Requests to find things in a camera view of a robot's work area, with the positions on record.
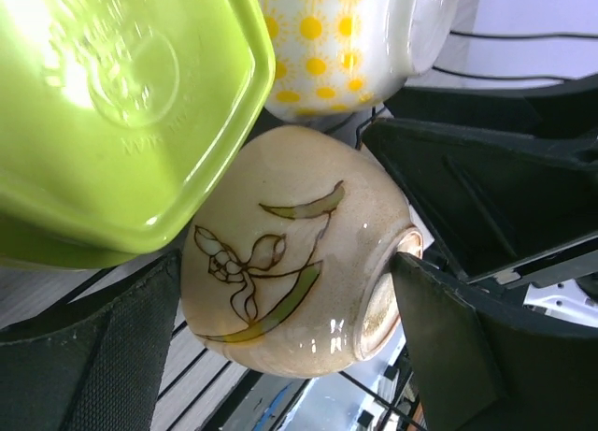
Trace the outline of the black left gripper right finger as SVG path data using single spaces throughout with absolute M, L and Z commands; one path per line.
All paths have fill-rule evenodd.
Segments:
M 391 271 L 428 429 L 596 429 L 596 329 L 504 303 L 411 254 Z

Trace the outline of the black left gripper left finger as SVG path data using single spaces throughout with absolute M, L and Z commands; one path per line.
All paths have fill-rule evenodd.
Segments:
M 1 331 L 4 430 L 148 430 L 177 315 L 179 251 Z

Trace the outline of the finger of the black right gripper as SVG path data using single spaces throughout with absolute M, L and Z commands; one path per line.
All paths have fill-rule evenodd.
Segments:
M 597 78 L 527 89 L 407 87 L 362 142 L 463 281 L 597 269 Z

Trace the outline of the black wire dish rack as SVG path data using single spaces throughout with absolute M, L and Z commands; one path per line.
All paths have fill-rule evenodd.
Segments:
M 147 430 L 174 320 L 274 375 L 374 356 L 423 243 L 370 157 L 263 108 L 348 112 L 443 46 L 458 0 L 1 0 L 1 260 L 118 265 L 1 334 L 5 430 Z

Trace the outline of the beige floral ceramic bowl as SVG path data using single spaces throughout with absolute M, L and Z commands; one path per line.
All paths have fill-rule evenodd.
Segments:
M 245 145 L 192 219 L 181 307 L 213 352 L 316 378 L 376 356 L 400 314 L 391 258 L 424 240 L 373 158 L 296 125 Z

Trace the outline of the green square bowl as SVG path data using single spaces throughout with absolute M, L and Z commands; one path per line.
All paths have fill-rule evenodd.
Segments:
M 1 261 L 115 266 L 186 225 L 262 111 L 258 0 L 1 0 Z

